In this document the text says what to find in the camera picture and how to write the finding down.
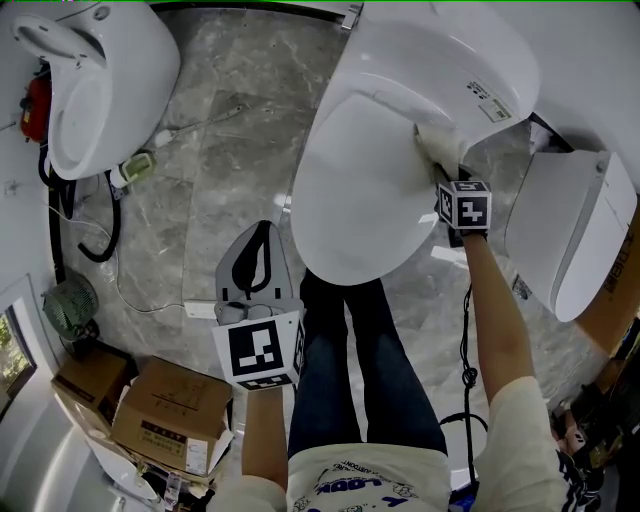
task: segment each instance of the toilet lid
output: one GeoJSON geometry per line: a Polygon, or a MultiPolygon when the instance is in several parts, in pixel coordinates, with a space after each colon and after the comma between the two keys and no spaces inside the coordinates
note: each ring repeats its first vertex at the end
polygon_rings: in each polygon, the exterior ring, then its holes
{"type": "Polygon", "coordinates": [[[438,220],[435,202],[413,122],[354,94],[307,143],[293,188],[293,237],[318,277],[361,284],[420,247],[438,220]]]}
{"type": "Polygon", "coordinates": [[[33,14],[17,16],[11,25],[13,37],[29,53],[54,66],[76,67],[78,63],[106,67],[104,56],[82,36],[55,21],[33,14]]]}

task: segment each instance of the brown cardboard box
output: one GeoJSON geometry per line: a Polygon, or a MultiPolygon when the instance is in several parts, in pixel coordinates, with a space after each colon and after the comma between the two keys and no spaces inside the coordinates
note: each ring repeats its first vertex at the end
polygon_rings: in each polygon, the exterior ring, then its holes
{"type": "Polygon", "coordinates": [[[230,399],[226,382],[154,358],[122,399],[111,438],[151,460],[205,476],[230,399]]]}
{"type": "Polygon", "coordinates": [[[640,207],[600,291],[576,319],[607,354],[618,349],[640,306],[640,207]]]}
{"type": "Polygon", "coordinates": [[[111,432],[122,388],[135,372],[130,362],[112,351],[95,347],[83,359],[69,359],[51,385],[80,426],[111,432]]]}

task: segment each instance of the toilet tank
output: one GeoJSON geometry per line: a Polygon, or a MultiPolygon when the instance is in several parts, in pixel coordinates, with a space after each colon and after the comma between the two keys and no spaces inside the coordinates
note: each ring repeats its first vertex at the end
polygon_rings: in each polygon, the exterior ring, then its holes
{"type": "Polygon", "coordinates": [[[539,88],[531,50],[484,4],[365,3],[314,128],[357,91],[475,144],[528,117],[539,88]]]}

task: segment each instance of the jeans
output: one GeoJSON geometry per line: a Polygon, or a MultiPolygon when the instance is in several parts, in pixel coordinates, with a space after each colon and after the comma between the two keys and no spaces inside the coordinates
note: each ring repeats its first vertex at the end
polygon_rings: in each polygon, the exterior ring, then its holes
{"type": "Polygon", "coordinates": [[[446,455],[444,434],[404,352],[380,280],[336,286],[307,271],[300,296],[307,310],[305,361],[291,420],[289,458],[318,446],[362,442],[347,369],[345,302],[364,378],[367,441],[446,455]]]}

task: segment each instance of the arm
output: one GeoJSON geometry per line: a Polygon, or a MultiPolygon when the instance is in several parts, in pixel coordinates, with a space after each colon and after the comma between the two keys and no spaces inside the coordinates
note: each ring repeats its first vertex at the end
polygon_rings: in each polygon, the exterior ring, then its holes
{"type": "Polygon", "coordinates": [[[478,358],[489,404],[510,382],[533,376],[529,335],[486,240],[463,238],[473,285],[478,358]]]}
{"type": "Polygon", "coordinates": [[[287,490],[288,459],[282,388],[249,393],[242,474],[271,480],[287,490]]]}

